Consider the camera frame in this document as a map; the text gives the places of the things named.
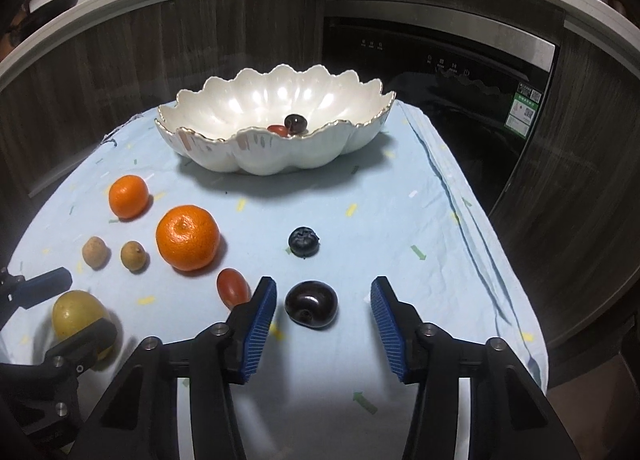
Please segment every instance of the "mandarin orange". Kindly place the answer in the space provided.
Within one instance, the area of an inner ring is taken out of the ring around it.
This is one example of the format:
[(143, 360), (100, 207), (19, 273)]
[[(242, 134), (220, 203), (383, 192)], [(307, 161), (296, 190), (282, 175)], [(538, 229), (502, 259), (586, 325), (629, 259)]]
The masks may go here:
[(169, 209), (156, 229), (158, 251), (179, 271), (196, 271), (213, 261), (220, 245), (218, 225), (208, 211), (195, 205)]
[(109, 189), (109, 207), (118, 218), (137, 217), (149, 203), (146, 182), (137, 175), (125, 175)]

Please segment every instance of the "metal screw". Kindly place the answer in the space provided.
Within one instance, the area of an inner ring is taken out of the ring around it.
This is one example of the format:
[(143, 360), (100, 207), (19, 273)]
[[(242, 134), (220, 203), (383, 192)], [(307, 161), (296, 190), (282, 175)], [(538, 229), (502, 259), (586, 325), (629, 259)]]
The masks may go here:
[(211, 333), (213, 335), (220, 336), (226, 334), (227, 332), (229, 332), (229, 325), (227, 325), (226, 323), (216, 323), (211, 327)]
[(143, 342), (142, 342), (142, 347), (145, 350), (153, 350), (154, 348), (156, 348), (158, 346), (158, 338), (157, 337), (147, 337)]
[(422, 335), (426, 335), (427, 337), (433, 337), (438, 333), (438, 327), (433, 323), (423, 323), (420, 325), (420, 333)]
[(493, 348), (497, 352), (507, 350), (507, 343), (504, 341), (504, 339), (500, 339), (499, 337), (489, 339), (489, 346), (491, 346), (491, 348)]
[(66, 416), (66, 404), (64, 402), (56, 404), (56, 413), (58, 416)]

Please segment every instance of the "light blue tablecloth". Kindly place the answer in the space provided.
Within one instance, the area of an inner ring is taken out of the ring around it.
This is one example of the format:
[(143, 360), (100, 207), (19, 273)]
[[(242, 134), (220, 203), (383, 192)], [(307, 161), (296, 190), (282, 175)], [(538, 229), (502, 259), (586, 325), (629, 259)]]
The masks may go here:
[[(137, 116), (69, 176), (10, 264), (12, 274), (27, 278), (67, 267), (73, 288), (91, 291), (121, 327), (118, 356), (102, 371), (81, 376), (85, 415), (141, 339), (189, 339), (226, 319), (216, 291), (223, 267), (240, 270), (251, 285), (273, 277), (281, 303), (291, 287), (311, 279), (332, 285), (340, 299), (337, 323), (326, 331), (295, 325), (280, 307), (258, 373), (248, 385), (233, 387), (249, 460), (401, 457), (416, 389), (391, 373), (374, 327), (368, 292), (379, 275), (425, 321), (454, 337), (506, 339), (546, 389), (546, 350), (529, 301), (460, 168), (418, 109), (396, 102), (383, 132), (363, 150), (321, 169), (274, 177), (202, 169), (164, 144), (153, 117), (154, 111)], [(146, 180), (154, 202), (143, 217), (121, 223), (106, 193), (128, 173)], [(196, 277), (177, 274), (155, 243), (162, 215), (186, 203), (210, 211), (224, 238), (215, 266)], [(319, 254), (307, 260), (286, 252), (290, 232), (303, 225), (321, 239)], [(80, 254), (92, 235), (113, 252), (98, 272)], [(150, 254), (141, 275), (119, 260), (130, 240)], [(52, 305), (19, 310), (5, 327), (0, 345), (12, 361), (42, 360), (52, 342)], [(184, 384), (178, 384), (178, 419), (182, 458), (188, 459)], [(365, 407), (354, 400), (359, 392), (369, 401)], [(461, 381), (459, 458), (468, 450), (468, 406), (468, 381)]]

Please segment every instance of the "red cherry tomato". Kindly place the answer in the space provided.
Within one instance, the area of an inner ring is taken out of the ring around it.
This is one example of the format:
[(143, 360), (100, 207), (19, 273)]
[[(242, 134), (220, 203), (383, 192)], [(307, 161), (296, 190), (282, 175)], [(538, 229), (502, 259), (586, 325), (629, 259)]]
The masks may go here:
[(271, 125), (267, 130), (277, 133), (280, 137), (289, 137), (289, 130), (287, 130), (287, 127), (283, 125)]
[(220, 271), (216, 284), (218, 286), (218, 295), (229, 310), (251, 299), (249, 284), (247, 284), (242, 274), (235, 269)]

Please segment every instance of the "dark plum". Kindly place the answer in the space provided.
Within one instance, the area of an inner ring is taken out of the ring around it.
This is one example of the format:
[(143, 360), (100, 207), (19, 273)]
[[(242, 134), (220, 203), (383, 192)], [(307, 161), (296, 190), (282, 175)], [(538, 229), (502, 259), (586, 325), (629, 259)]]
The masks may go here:
[(330, 325), (338, 311), (338, 296), (322, 281), (303, 281), (284, 300), (289, 317), (299, 325), (320, 329)]
[(309, 258), (319, 248), (320, 238), (308, 227), (299, 227), (289, 235), (289, 249), (299, 258)]
[(306, 130), (306, 119), (299, 114), (290, 114), (284, 118), (284, 126), (291, 135), (300, 135)]

